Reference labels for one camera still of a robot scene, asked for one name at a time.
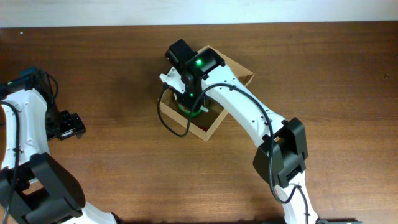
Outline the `green tape roll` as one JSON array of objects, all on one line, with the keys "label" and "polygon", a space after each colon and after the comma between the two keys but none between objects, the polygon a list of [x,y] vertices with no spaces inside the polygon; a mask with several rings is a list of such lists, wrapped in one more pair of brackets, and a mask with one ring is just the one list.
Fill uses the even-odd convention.
[{"label": "green tape roll", "polygon": [[[179,110],[180,110],[186,117],[188,117],[188,116],[190,115],[190,110],[189,110],[187,107],[185,107],[185,106],[183,106],[183,105],[181,105],[181,104],[178,104],[177,106],[178,106]],[[191,114],[191,118],[194,118],[194,117],[198,116],[198,115],[201,114],[202,112],[203,112],[202,109],[199,109],[197,112],[193,112],[193,113]]]}]

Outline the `brown cardboard box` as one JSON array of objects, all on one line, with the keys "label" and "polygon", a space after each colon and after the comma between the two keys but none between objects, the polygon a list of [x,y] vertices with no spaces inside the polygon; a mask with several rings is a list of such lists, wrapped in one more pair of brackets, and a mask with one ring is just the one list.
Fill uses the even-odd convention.
[{"label": "brown cardboard box", "polygon": [[[220,51],[213,49],[218,55],[220,55],[231,68],[236,78],[247,87],[252,79],[254,73],[247,68],[240,65],[238,62],[222,54]],[[228,111],[225,110],[219,103],[216,103],[213,99],[210,100],[210,104],[207,107],[208,112],[202,112],[198,116],[191,120],[189,131],[196,135],[201,140],[207,142],[211,138],[212,134],[216,131],[221,122],[228,115]],[[165,90],[164,94],[159,103],[160,115],[167,124],[178,124],[182,127],[182,130],[177,130],[176,133],[183,134],[187,126],[187,117],[179,110],[177,102],[175,101],[174,94],[171,90]],[[209,127],[208,131],[202,130],[201,126]]]}]

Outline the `orange utility knife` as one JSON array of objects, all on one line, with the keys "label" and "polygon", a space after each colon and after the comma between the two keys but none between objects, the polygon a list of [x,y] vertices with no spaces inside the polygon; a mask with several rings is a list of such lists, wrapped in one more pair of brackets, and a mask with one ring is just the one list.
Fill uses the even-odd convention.
[{"label": "orange utility knife", "polygon": [[201,126],[200,127],[202,130],[204,130],[204,131],[208,131],[208,129],[209,129],[209,127],[207,127],[207,126]]}]

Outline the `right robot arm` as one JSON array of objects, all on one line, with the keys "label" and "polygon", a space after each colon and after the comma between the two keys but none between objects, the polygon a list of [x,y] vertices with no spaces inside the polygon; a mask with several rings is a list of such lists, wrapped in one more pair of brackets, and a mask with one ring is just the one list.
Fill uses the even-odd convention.
[{"label": "right robot arm", "polygon": [[313,209],[305,184],[308,157],[303,123],[287,121],[261,103],[216,50],[194,51],[180,39],[165,57],[172,67],[160,79],[189,121],[220,104],[249,134],[257,147],[253,166],[282,205],[286,223],[326,223]]}]

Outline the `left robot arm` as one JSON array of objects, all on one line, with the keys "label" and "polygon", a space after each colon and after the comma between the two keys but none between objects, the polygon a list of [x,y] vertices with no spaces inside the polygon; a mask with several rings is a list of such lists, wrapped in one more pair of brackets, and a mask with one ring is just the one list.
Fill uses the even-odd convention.
[{"label": "left robot arm", "polygon": [[88,203],[74,176],[51,155],[48,141],[82,137],[76,113],[59,111],[58,83],[35,67],[1,85],[6,150],[1,164],[3,223],[122,223]]}]

